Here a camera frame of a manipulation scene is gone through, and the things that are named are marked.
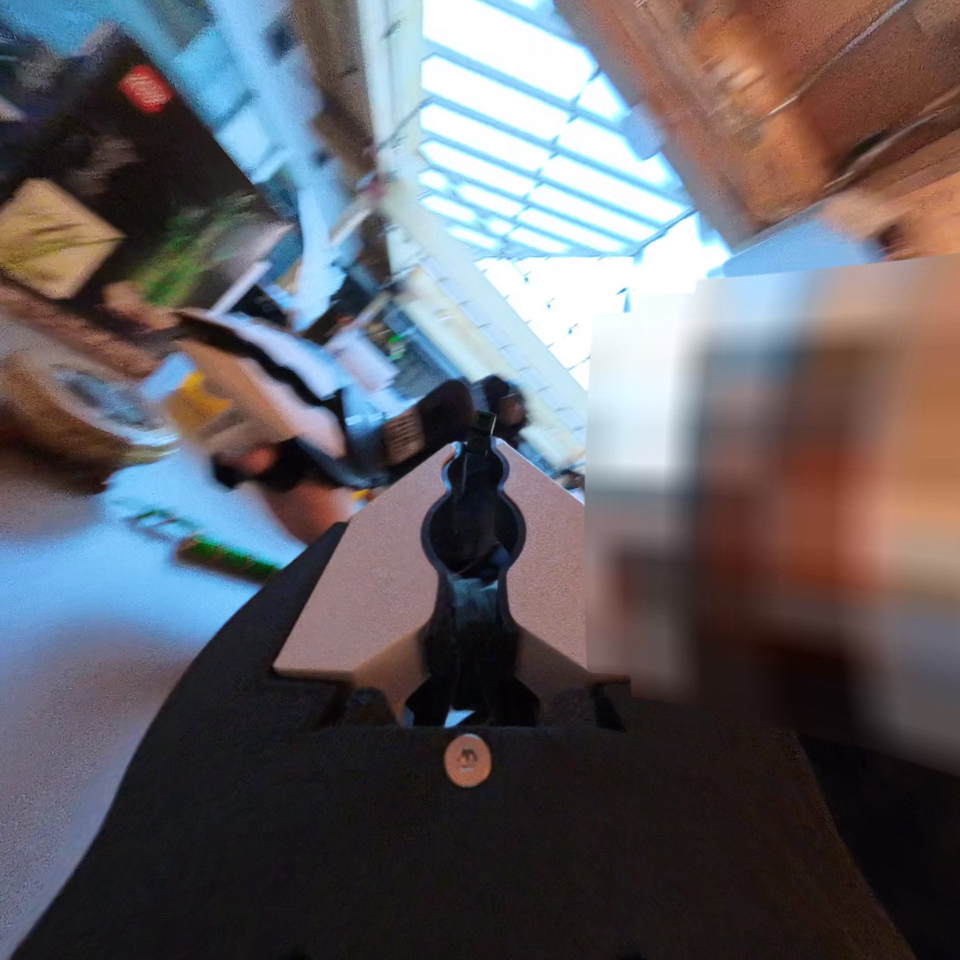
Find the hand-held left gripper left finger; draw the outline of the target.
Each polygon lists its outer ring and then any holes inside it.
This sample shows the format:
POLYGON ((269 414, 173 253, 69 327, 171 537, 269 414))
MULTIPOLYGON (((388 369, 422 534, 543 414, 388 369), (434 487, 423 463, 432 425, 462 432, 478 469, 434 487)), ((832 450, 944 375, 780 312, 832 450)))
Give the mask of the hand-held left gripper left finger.
POLYGON ((402 718, 426 680, 419 637, 439 589, 424 524, 459 451, 443 447, 348 522, 273 662, 277 675, 379 690, 402 718))

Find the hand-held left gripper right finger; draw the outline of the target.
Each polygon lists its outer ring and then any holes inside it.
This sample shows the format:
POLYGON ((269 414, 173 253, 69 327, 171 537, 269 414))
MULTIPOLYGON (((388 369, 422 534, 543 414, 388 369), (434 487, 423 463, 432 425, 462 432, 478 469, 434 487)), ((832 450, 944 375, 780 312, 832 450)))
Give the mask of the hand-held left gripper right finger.
POLYGON ((587 685, 584 504, 508 444, 502 492, 522 521, 522 545, 506 572, 518 630, 515 676, 541 703, 587 685))

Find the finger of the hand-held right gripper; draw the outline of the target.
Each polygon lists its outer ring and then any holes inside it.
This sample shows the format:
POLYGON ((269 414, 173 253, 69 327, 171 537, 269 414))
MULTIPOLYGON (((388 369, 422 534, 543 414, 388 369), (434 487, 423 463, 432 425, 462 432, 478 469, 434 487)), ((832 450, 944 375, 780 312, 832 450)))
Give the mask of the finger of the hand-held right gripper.
POLYGON ((301 400, 252 359, 187 341, 184 352, 203 375, 207 389, 227 408, 198 429, 210 454, 226 456, 301 440, 335 459, 347 455, 347 438, 337 416, 301 400))
POLYGON ((236 361, 251 362, 264 377, 293 392, 343 389, 343 371, 328 354, 268 323, 182 309, 178 311, 178 333, 183 342, 210 348, 236 361))

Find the green brick bamboo stalk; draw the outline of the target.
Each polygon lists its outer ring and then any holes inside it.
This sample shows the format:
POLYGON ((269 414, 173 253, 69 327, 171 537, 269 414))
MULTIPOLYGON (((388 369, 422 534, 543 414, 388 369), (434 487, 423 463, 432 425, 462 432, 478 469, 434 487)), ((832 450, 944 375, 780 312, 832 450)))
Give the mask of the green brick bamboo stalk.
POLYGON ((170 546, 174 562, 182 567, 260 586, 284 570, 284 565, 225 543, 170 510, 138 510, 125 516, 124 522, 132 531, 170 546))

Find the brown round brick base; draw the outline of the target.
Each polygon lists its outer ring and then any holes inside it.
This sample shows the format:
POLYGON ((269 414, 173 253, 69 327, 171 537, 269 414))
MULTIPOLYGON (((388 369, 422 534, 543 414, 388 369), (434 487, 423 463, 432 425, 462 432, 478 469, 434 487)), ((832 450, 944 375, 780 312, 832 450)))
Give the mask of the brown round brick base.
POLYGON ((32 447, 77 466, 114 473, 179 446, 174 422, 136 381, 61 347, 6 355, 2 399, 32 447))

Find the grey desk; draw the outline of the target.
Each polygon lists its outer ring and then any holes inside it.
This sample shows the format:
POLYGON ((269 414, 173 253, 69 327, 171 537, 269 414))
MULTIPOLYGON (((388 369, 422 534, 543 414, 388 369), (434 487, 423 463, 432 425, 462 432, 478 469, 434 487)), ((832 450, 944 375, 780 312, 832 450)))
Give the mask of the grey desk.
POLYGON ((11 957, 99 830, 126 766, 186 667, 256 586, 174 558, 159 509, 285 565, 304 546, 249 489, 183 448, 67 487, 2 450, 1 956, 11 957))

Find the person's right hand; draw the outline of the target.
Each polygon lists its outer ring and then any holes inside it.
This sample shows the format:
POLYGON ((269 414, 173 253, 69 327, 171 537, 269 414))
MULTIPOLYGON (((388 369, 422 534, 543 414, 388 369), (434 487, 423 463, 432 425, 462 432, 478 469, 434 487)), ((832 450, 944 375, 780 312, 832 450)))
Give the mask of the person's right hand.
POLYGON ((278 525, 305 546, 317 542, 335 525, 350 522, 362 509, 361 501, 345 487, 303 482, 281 492, 257 481, 246 481, 241 488, 250 490, 278 525))

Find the black toy brick set box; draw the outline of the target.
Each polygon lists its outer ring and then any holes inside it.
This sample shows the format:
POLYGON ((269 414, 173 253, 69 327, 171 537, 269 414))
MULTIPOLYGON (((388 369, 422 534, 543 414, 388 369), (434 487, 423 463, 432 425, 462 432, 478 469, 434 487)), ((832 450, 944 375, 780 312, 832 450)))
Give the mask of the black toy brick set box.
POLYGON ((210 309, 294 232, 117 29, 57 57, 2 23, 1 200, 2 281, 82 313, 210 309))

